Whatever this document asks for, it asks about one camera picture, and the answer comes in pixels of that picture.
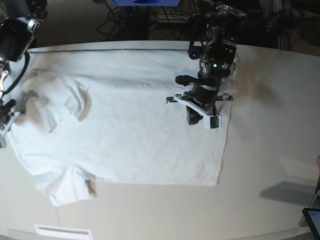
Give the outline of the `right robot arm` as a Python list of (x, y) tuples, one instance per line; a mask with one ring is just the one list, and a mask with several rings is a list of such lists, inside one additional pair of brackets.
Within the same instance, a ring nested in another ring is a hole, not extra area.
[[(9, 94), (20, 82), (30, 62), (28, 48), (35, 39), (36, 29), (48, 16), (46, 0), (2, 0), (0, 9), (5, 19), (0, 23), (0, 97)], [(20, 74), (5, 87), (10, 62), (24, 58)]]

